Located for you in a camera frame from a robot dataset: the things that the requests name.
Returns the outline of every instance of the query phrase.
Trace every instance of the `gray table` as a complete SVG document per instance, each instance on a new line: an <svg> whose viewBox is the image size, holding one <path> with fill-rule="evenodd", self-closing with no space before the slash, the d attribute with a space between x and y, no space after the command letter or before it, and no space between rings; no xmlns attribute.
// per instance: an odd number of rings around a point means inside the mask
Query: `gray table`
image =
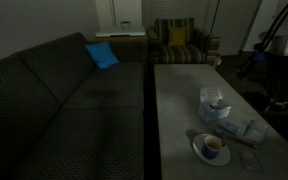
<svg viewBox="0 0 288 180"><path fill-rule="evenodd" d="M266 121L210 65L155 65L154 69L163 179L288 179L288 142L271 126L258 149L224 139L231 152L229 163L213 166L202 161L192 141L202 132L214 134L218 122L204 122L199 116L200 88L222 91L223 100L232 106L228 118L242 128L239 136L251 119ZM245 170L238 151L255 152L265 173Z"/></svg>

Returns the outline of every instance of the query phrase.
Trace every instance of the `armchair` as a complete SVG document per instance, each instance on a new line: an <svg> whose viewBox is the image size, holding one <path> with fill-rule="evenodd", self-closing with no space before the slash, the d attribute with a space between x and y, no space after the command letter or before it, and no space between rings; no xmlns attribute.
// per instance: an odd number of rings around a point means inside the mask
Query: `armchair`
<svg viewBox="0 0 288 180"><path fill-rule="evenodd" d="M180 28L185 29L186 33L182 40L184 44L170 43L171 40L179 41L183 37L183 33L175 32L176 30L174 31L170 27L177 27L179 31ZM149 72L153 70L154 64L213 63L213 65L216 65L219 59L220 37L194 28L194 18L156 19L154 27L147 29L147 34Z"/></svg>

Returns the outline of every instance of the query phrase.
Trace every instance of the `sofa cushion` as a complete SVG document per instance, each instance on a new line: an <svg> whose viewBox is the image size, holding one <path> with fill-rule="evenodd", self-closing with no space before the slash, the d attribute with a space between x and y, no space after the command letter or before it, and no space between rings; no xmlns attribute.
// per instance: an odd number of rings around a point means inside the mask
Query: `sofa cushion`
<svg viewBox="0 0 288 180"><path fill-rule="evenodd" d="M90 73L93 62L84 48L86 39L75 33L20 53L25 63L61 103Z"/></svg>
<svg viewBox="0 0 288 180"><path fill-rule="evenodd" d="M30 148L60 103L16 57L0 60L0 179Z"/></svg>
<svg viewBox="0 0 288 180"><path fill-rule="evenodd" d="M64 109L143 106L143 66L120 63L94 69L63 105Z"/></svg>
<svg viewBox="0 0 288 180"><path fill-rule="evenodd" d="M186 43L193 42L194 18L156 19L154 23L154 29L157 32L159 40L162 44L168 43L168 27L186 27Z"/></svg>
<svg viewBox="0 0 288 180"><path fill-rule="evenodd" d="M168 45L185 46L186 28L168 27Z"/></svg>
<svg viewBox="0 0 288 180"><path fill-rule="evenodd" d="M63 110L14 179L143 179L142 108Z"/></svg>
<svg viewBox="0 0 288 180"><path fill-rule="evenodd" d="M205 62L205 54L192 44L162 45L157 64L198 64Z"/></svg>
<svg viewBox="0 0 288 180"><path fill-rule="evenodd" d="M119 63L108 42L86 44L85 48L100 69L105 69Z"/></svg>

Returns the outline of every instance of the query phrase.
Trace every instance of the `cup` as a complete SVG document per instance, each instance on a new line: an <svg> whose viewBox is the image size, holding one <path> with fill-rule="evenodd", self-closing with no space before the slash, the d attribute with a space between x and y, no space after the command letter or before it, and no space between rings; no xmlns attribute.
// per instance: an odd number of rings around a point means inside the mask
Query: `cup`
<svg viewBox="0 0 288 180"><path fill-rule="evenodd" d="M201 148L202 154L207 159L214 159L223 148L222 140L213 135L207 135L204 138Z"/></svg>

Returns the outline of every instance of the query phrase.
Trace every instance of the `sofa armrest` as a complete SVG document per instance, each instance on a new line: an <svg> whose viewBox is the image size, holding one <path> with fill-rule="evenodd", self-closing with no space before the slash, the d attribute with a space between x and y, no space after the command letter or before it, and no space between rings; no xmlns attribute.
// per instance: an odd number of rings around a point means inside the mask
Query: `sofa armrest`
<svg viewBox="0 0 288 180"><path fill-rule="evenodd" d="M220 42L220 37L202 29L194 29L193 44L205 53L206 62L216 61L220 57L218 53Z"/></svg>
<svg viewBox="0 0 288 180"><path fill-rule="evenodd" d="M156 64L158 62L159 52L161 49L160 39L153 27L147 29L148 35L148 62L149 65Z"/></svg>

